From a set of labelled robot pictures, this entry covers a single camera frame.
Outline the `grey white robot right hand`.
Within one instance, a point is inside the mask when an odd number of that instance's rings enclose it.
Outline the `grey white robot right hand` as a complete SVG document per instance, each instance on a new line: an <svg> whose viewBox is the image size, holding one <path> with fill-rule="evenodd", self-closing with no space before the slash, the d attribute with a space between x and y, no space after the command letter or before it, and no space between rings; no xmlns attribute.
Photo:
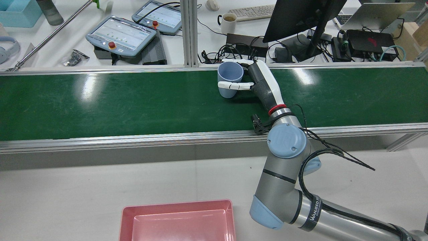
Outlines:
<svg viewBox="0 0 428 241"><path fill-rule="evenodd" d="M234 97L238 90L252 91L269 115L287 107L274 75L261 60L222 59L217 69L217 85L224 98Z"/></svg>

